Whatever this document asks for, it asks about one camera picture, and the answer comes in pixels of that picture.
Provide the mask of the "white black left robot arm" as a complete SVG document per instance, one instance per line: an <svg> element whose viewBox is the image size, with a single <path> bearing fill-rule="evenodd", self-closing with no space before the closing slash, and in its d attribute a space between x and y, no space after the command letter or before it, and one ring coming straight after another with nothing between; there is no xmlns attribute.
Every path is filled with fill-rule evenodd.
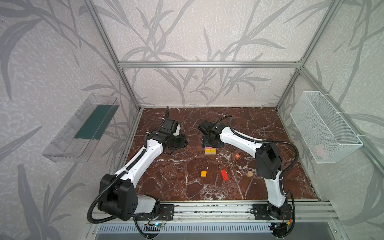
<svg viewBox="0 0 384 240"><path fill-rule="evenodd" d="M105 174L100 181L99 194L87 212L91 224L101 224L114 219L128 221L138 215L156 217L160 202L153 197L139 196L136 186L153 161L166 149L171 152L185 148L186 136L181 125L170 118L166 108L162 122L146 133L144 144L127 164L113 175Z"/></svg>

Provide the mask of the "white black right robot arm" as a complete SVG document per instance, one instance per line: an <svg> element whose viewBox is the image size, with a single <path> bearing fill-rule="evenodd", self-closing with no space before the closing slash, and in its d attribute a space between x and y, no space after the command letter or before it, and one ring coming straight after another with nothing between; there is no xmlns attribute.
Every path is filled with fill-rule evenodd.
<svg viewBox="0 0 384 240"><path fill-rule="evenodd" d="M203 133L202 146L222 148L229 144L254 157L257 174L264 179L267 187L268 214L277 220L289 207L282 180L298 162L299 150L287 141L261 140L245 135L232 127L233 119L232 116L225 116L215 123L207 120L200 123L198 129ZM283 158L277 144L288 145L295 151L293 162L286 168L283 168Z"/></svg>

